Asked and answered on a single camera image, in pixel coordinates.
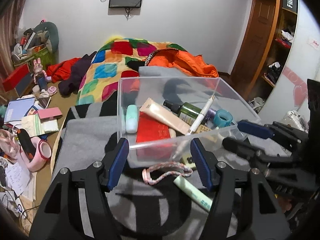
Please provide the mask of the mahjong tile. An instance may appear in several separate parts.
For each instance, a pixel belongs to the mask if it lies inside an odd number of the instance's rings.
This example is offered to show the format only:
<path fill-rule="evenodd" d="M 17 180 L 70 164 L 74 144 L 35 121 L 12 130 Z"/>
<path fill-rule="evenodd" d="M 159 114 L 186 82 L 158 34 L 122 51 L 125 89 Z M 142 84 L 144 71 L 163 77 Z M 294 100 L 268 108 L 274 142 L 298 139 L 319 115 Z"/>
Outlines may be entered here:
<path fill-rule="evenodd" d="M 185 154 L 181 157 L 181 163 L 183 163 L 185 166 L 191 168 L 192 170 L 196 169 L 195 162 L 193 161 L 193 158 L 190 154 Z"/>

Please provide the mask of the white tape roll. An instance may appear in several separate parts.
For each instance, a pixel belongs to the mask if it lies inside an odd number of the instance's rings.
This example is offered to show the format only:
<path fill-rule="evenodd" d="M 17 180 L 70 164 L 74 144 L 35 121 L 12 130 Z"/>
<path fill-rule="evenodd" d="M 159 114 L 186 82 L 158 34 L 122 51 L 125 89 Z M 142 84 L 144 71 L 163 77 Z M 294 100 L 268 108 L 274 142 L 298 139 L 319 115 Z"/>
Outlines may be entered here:
<path fill-rule="evenodd" d="M 244 141 L 246 139 L 246 136 L 238 131 L 238 130 L 228 130 L 228 131 L 223 131 L 223 132 L 219 132 L 217 133 L 218 138 L 223 141 L 223 139 L 230 137 L 236 140 L 240 140 L 240 141 Z"/>

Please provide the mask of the red foil pouch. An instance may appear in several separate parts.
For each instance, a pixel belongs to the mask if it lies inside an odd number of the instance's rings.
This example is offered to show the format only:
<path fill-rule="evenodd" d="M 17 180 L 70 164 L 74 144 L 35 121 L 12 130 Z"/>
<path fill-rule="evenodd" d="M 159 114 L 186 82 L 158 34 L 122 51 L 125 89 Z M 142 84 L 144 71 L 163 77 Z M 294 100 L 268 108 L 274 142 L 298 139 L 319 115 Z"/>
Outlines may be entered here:
<path fill-rule="evenodd" d="M 136 143 L 151 142 L 157 140 L 169 139 L 169 127 L 147 114 L 139 113 L 138 129 L 136 134 Z M 172 148 L 170 145 L 150 146 L 136 150 L 139 161 L 164 160 L 171 156 Z"/>

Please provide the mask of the white pen gold tip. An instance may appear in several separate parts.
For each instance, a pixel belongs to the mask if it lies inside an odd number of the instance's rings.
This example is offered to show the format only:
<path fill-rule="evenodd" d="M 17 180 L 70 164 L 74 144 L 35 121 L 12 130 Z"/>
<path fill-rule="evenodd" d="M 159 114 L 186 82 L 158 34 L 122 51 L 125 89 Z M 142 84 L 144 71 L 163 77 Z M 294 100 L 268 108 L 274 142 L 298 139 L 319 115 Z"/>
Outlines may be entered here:
<path fill-rule="evenodd" d="M 208 101 L 206 102 L 205 106 L 203 107 L 203 109 L 201 109 L 199 115 L 197 116 L 197 118 L 195 119 L 195 121 L 193 122 L 193 124 L 191 125 L 187 135 L 191 135 L 193 133 L 196 132 L 196 130 L 198 129 L 198 127 L 200 126 L 200 124 L 202 123 L 204 117 L 206 116 L 208 110 L 210 109 L 211 105 L 213 104 L 213 101 L 215 99 L 215 94 L 213 94 Z M 186 147 L 186 145 L 188 144 L 188 140 L 185 139 L 183 140 L 179 146 L 177 147 L 175 154 L 173 155 L 173 159 L 176 159 L 184 150 L 184 148 Z"/>

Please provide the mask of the mint green case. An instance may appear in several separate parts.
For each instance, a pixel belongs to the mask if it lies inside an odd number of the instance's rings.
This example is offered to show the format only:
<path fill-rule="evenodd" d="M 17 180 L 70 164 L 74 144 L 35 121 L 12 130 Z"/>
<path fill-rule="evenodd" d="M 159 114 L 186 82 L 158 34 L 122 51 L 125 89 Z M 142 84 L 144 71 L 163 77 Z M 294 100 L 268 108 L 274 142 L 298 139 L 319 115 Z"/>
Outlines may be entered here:
<path fill-rule="evenodd" d="M 138 129 L 138 108 L 136 105 L 129 105 L 125 115 L 125 126 L 128 134 L 135 134 Z"/>

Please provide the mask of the clear plastic storage box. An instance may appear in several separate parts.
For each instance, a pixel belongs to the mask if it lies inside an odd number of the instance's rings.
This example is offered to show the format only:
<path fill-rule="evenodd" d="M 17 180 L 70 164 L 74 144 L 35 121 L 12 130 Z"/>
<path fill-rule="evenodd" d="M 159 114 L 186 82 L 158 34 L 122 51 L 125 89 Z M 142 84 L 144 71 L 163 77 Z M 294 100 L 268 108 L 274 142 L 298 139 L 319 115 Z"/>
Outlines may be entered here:
<path fill-rule="evenodd" d="M 122 78 L 117 111 L 117 135 L 129 141 L 131 168 L 179 161 L 189 156 L 194 137 L 211 151 L 225 137 L 245 140 L 238 122 L 260 122 L 252 107 L 221 78 Z"/>

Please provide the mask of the pink rabbit figure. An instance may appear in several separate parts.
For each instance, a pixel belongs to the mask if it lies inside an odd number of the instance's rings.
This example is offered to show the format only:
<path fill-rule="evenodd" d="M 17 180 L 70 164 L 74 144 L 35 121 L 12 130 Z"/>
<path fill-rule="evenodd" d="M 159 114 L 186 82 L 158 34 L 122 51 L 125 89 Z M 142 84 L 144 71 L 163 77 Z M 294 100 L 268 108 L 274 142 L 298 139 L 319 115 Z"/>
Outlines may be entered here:
<path fill-rule="evenodd" d="M 34 67 L 33 67 L 33 79 L 35 85 L 38 85 L 40 90 L 47 90 L 47 74 L 43 70 L 43 65 L 41 64 L 41 59 L 38 57 L 36 60 L 33 61 Z"/>

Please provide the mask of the pale green tube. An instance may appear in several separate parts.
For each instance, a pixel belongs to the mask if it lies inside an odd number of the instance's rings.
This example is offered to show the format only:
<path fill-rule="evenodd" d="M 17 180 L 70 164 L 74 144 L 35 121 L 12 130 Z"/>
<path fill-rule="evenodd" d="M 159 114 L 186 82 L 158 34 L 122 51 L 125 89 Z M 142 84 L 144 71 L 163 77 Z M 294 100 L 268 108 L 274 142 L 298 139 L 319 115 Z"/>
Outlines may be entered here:
<path fill-rule="evenodd" d="M 198 206 L 205 211 L 210 212 L 213 201 L 197 189 L 192 183 L 187 181 L 184 177 L 178 176 L 174 179 L 174 184 L 189 196 Z"/>

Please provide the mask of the green glass spray bottle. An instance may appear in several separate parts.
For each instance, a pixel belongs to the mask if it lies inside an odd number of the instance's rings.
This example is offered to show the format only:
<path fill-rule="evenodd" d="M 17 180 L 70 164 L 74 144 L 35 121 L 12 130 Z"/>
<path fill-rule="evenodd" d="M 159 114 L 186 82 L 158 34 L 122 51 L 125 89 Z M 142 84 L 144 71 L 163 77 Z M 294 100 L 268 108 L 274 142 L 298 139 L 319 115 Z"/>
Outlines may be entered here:
<path fill-rule="evenodd" d="M 190 103 L 177 104 L 172 103 L 168 100 L 163 102 L 163 106 L 167 107 L 173 113 L 175 113 L 182 121 L 186 122 L 188 125 L 192 125 L 197 116 L 199 115 L 201 109 Z"/>

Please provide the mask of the orange down jacket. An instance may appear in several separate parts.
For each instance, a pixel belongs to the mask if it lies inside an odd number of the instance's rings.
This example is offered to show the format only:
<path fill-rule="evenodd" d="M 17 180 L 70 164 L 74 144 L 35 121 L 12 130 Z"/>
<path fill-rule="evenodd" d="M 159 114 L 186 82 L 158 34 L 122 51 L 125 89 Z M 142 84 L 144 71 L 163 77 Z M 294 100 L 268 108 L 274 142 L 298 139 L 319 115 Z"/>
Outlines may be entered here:
<path fill-rule="evenodd" d="M 194 56 L 187 51 L 165 48 L 152 52 L 145 61 L 146 66 L 176 68 L 189 76 L 219 77 L 212 64 L 205 63 L 202 55 Z"/>

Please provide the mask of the purple lipstick tube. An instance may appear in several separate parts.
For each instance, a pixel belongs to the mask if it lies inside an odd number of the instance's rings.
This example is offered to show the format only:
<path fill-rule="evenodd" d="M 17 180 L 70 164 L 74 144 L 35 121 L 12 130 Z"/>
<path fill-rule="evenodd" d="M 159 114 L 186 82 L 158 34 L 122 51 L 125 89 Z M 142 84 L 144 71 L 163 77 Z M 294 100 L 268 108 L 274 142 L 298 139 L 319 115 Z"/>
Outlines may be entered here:
<path fill-rule="evenodd" d="M 208 109 L 208 112 L 207 112 L 207 114 L 205 116 L 205 119 L 207 121 L 213 120 L 215 115 L 216 115 L 216 110 L 210 108 L 210 109 Z"/>

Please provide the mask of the teal washi tape roll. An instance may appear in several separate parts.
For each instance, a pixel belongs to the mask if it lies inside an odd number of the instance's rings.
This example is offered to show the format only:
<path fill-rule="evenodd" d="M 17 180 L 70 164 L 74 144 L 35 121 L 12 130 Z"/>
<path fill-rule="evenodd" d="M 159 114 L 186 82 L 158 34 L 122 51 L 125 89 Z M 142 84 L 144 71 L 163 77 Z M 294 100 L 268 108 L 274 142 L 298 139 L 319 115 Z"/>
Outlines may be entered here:
<path fill-rule="evenodd" d="M 213 118 L 213 124 L 219 128 L 229 126 L 232 121 L 233 121 L 233 116 L 231 115 L 231 113 L 229 113 L 224 109 L 220 109 L 216 111 L 216 114 Z"/>

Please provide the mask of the wooden shelf unit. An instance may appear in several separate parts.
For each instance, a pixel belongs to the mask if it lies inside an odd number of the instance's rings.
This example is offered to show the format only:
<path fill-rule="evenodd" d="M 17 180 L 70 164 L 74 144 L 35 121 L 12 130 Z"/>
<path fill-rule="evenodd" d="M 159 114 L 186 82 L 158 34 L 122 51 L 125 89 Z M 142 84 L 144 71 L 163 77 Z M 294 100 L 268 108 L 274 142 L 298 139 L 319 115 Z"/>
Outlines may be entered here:
<path fill-rule="evenodd" d="M 298 17 L 297 0 L 280 0 L 280 8 L 273 40 L 261 71 L 261 77 L 271 87 L 284 69 L 293 44 Z"/>

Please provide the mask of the blue notebook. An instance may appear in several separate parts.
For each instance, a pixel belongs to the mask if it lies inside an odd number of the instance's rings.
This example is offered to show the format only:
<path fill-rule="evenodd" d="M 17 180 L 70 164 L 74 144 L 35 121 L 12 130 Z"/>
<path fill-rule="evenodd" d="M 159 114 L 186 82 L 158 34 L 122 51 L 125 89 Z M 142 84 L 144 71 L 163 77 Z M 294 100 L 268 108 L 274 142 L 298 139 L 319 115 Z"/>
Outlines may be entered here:
<path fill-rule="evenodd" d="M 21 121 L 27 111 L 34 105 L 35 98 L 10 101 L 4 116 L 4 122 Z"/>

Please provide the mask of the white wardrobe door hearts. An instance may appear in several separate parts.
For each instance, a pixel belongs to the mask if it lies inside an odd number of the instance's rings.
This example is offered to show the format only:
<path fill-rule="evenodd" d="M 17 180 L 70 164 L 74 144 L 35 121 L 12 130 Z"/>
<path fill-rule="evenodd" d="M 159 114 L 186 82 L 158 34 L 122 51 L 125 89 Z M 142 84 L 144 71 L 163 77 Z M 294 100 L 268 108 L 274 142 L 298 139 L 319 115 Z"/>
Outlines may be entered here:
<path fill-rule="evenodd" d="M 296 31 L 284 69 L 259 112 L 261 122 L 281 120 L 290 110 L 310 120 L 307 80 L 319 77 L 319 25 L 303 0 L 298 0 Z"/>

